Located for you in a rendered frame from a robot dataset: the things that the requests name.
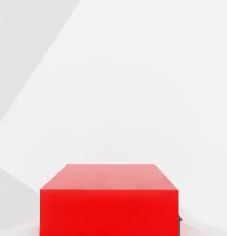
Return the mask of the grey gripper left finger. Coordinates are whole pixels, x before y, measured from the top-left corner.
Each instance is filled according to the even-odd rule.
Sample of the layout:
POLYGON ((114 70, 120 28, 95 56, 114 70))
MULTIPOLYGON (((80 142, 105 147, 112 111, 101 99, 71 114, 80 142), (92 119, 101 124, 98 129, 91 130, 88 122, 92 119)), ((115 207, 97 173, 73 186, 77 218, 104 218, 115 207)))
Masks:
POLYGON ((39 219, 35 218, 19 226, 17 236, 39 236, 39 219))

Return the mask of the small red cube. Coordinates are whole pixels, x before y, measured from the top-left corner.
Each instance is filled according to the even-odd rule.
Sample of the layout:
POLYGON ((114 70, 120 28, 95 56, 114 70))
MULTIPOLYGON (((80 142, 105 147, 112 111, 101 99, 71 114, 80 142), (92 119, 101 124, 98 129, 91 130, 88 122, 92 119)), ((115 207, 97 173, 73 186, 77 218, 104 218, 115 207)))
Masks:
POLYGON ((40 189, 39 236, 179 236, 178 196, 154 164, 68 164, 40 189))

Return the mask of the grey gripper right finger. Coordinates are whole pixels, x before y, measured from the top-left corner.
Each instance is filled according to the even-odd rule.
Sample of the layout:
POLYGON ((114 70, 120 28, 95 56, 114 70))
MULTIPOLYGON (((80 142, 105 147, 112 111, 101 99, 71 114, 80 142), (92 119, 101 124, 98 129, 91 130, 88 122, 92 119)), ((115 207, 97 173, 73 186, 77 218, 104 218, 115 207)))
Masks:
POLYGON ((184 221, 179 217, 179 236, 218 236, 213 230, 205 230, 184 221))

